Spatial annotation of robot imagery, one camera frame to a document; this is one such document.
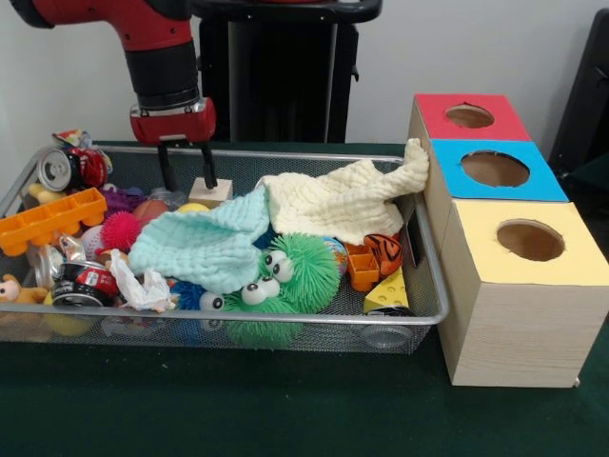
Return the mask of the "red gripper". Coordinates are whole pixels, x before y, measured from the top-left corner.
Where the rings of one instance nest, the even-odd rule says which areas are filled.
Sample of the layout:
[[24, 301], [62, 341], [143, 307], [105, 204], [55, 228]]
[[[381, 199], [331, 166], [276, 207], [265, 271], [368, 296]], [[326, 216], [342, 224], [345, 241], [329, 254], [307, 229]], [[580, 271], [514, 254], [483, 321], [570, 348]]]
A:
[[137, 141], [158, 146], [164, 187], [169, 191], [177, 191], [179, 185], [169, 162], [167, 145], [162, 144], [164, 142], [200, 143], [206, 188], [215, 189], [218, 186], [213, 155], [207, 142], [215, 132], [216, 120], [216, 109], [209, 97], [174, 109], [150, 110], [133, 105], [129, 113], [129, 121]]

